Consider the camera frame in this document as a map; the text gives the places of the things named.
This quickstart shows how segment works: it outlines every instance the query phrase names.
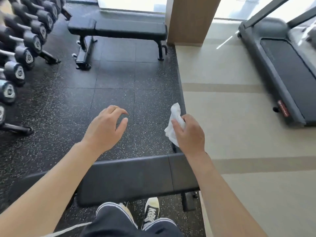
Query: sneaker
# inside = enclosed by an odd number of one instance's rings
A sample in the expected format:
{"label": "sneaker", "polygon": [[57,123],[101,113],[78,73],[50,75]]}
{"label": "sneaker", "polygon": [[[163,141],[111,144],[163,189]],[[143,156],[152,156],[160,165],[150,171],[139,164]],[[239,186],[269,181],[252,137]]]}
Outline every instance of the sneaker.
{"label": "sneaker", "polygon": [[142,229],[146,228],[150,223],[158,219],[159,201],[157,197],[149,198],[145,206],[145,215],[142,224]]}

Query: hand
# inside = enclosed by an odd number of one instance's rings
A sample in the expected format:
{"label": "hand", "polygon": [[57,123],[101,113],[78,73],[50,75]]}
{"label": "hand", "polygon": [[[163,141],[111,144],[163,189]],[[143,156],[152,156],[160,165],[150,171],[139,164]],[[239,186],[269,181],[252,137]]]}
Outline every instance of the hand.
{"label": "hand", "polygon": [[205,154],[205,137],[199,123],[188,114],[183,115],[182,119],[185,121],[184,130],[177,120],[171,120],[181,151],[187,158]]}
{"label": "hand", "polygon": [[85,143],[97,151],[99,155],[111,149],[122,137],[127,127],[127,118],[124,118],[116,128],[116,123],[121,114],[128,114],[126,110],[115,105],[110,105],[91,122],[83,139]]}

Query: weight bench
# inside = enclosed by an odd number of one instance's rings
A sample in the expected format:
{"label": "weight bench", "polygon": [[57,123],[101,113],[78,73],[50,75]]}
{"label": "weight bench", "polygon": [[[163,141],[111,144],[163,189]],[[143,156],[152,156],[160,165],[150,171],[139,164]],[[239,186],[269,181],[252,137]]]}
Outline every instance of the weight bench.
{"label": "weight bench", "polygon": [[77,69],[91,68],[88,57],[93,43],[97,41],[93,36],[153,40],[158,44],[160,61],[163,61],[162,48],[165,49],[166,55],[168,53],[167,46],[161,44],[161,41],[165,41],[168,36],[167,26],[164,23],[76,17],[69,21],[68,30],[71,34],[80,37],[77,41],[80,45],[79,54],[73,54]]}
{"label": "weight bench", "polygon": [[[12,204],[47,172],[26,176],[10,189]],[[150,197],[181,194],[184,211],[195,209],[199,186],[183,153],[95,162],[79,184],[79,207],[104,202],[128,202]]]}

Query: treadmill handrail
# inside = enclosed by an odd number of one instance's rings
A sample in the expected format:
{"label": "treadmill handrail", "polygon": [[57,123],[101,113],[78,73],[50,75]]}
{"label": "treadmill handrail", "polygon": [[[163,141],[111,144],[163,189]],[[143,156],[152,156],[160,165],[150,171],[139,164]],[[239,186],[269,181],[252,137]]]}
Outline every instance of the treadmill handrail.
{"label": "treadmill handrail", "polygon": [[299,15],[298,17],[295,17],[294,19],[290,20],[287,24],[290,29],[298,26],[299,24],[302,24],[309,19],[312,19],[316,16],[316,7],[313,7],[309,9],[308,11],[304,12],[303,14]]}
{"label": "treadmill handrail", "polygon": [[268,5],[266,5],[264,8],[262,8],[260,11],[258,11],[255,15],[253,15],[249,20],[247,20],[244,23],[245,28],[248,28],[250,26],[255,25],[256,23],[261,21],[263,18],[265,18],[271,12],[278,9],[280,6],[282,6],[287,1],[288,0],[272,0]]}

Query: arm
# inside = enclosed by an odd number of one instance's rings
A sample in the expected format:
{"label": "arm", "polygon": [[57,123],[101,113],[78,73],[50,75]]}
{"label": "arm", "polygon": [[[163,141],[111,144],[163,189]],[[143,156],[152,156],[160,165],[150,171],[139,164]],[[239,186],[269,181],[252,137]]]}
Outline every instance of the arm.
{"label": "arm", "polygon": [[57,165],[0,215],[4,237],[39,237],[52,233],[69,200],[91,165],[122,137],[127,114],[117,106],[104,109],[89,125],[84,138]]}
{"label": "arm", "polygon": [[204,132],[191,115],[182,117],[183,130],[172,120],[180,149],[196,176],[203,196],[207,217],[215,237],[267,237],[266,233],[246,210],[234,192],[215,169],[205,152]]}

